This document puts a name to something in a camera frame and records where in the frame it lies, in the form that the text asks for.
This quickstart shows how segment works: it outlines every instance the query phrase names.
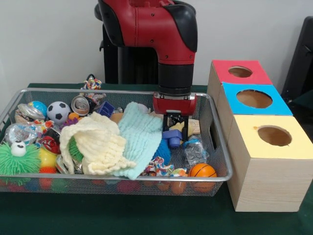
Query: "wire mesh basket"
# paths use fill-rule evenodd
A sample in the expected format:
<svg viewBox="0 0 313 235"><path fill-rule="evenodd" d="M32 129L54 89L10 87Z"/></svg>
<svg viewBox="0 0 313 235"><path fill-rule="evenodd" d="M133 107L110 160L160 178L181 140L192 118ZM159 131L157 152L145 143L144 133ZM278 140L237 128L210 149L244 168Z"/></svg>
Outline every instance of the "wire mesh basket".
<svg viewBox="0 0 313 235"><path fill-rule="evenodd" d="M114 107L125 108L128 103L134 101L153 108L153 92L92 92L105 93L105 100ZM72 99L81 93L90 93L90 91L36 88L19 91L0 116L1 142L4 141L6 128L15 122L14 113L19 104L34 100L41 101L47 106L55 101L70 104ZM196 94L196 96L197 106L192 119L199 120L203 147L209 153L207 163L215 169L218 176L216 178L139 176L131 181L123 177L78 174L0 175L0 191L214 196L222 183L232 176L232 167L213 99L207 94ZM187 167L183 147L172 149L171 155L170 164L173 164L175 168ZM209 191L201 192L197 189L198 186L209 188Z"/></svg>

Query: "stacked boxes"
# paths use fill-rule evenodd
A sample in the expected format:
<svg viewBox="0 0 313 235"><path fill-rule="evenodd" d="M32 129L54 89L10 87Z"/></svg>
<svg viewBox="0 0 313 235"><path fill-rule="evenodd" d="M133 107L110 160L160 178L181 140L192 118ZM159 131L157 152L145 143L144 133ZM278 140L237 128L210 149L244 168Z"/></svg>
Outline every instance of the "stacked boxes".
<svg viewBox="0 0 313 235"><path fill-rule="evenodd" d="M313 144L257 61L212 62L208 94L233 163L238 212L295 212L313 179Z"/></svg>

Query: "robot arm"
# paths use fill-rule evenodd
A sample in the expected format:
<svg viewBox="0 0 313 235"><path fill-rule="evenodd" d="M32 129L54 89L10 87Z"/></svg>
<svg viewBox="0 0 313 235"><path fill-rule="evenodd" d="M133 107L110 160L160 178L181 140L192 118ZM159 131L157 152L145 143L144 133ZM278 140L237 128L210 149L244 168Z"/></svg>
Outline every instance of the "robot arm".
<svg viewBox="0 0 313 235"><path fill-rule="evenodd" d="M191 95L195 54L198 46L196 12L175 0L98 0L102 21L112 44L118 47L152 47L158 55L159 92L154 110L185 121L196 106Z"/></svg>

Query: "blue towel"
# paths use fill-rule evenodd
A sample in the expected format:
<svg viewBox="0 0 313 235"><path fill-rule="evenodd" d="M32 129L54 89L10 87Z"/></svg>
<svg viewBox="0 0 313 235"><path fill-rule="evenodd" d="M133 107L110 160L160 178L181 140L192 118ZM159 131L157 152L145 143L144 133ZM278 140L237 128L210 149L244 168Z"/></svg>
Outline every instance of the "blue towel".
<svg viewBox="0 0 313 235"><path fill-rule="evenodd" d="M162 139L162 119L141 112L135 102L126 106L118 124L120 135L126 139L123 156L136 163L134 168L113 172L114 176L136 179L149 164Z"/></svg>

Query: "yellow box top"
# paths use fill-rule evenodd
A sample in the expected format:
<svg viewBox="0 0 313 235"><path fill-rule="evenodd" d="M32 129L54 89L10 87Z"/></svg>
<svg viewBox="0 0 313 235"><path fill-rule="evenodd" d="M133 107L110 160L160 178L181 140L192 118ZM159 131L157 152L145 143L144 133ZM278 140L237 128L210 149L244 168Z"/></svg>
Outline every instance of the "yellow box top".
<svg viewBox="0 0 313 235"><path fill-rule="evenodd" d="M234 118L252 158L313 159L313 144L293 116Z"/></svg>

